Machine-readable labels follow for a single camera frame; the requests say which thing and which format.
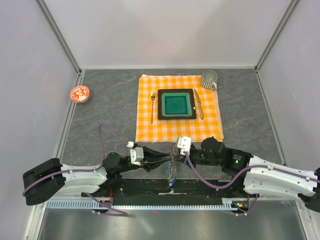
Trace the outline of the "large keyring organiser with rings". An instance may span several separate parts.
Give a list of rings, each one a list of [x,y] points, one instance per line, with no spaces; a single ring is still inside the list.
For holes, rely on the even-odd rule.
[[[174,147],[172,145],[169,146],[169,154],[170,154],[170,160],[168,161],[168,186],[169,182],[171,182],[173,179],[176,178],[176,170],[174,166],[174,158],[176,156]]]

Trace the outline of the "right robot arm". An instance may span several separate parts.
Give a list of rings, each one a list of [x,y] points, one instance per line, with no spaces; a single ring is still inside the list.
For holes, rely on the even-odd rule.
[[[179,158],[183,159],[198,178],[215,190],[229,188],[230,193],[240,197],[248,195],[272,196],[304,203],[314,212],[320,211],[320,171],[301,170],[267,161],[249,152],[228,148],[214,137],[206,138],[201,148],[192,145],[188,136],[176,141]],[[197,171],[196,166],[217,166],[231,176],[229,183],[215,185]]]

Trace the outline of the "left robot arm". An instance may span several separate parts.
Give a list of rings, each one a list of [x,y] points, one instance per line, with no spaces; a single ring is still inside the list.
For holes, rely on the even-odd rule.
[[[44,203],[53,196],[95,193],[104,197],[122,179],[122,173],[137,169],[149,172],[169,159],[168,153],[141,146],[131,148],[128,156],[111,152],[100,165],[94,166],[72,166],[51,158],[22,175],[22,196],[28,206]]]

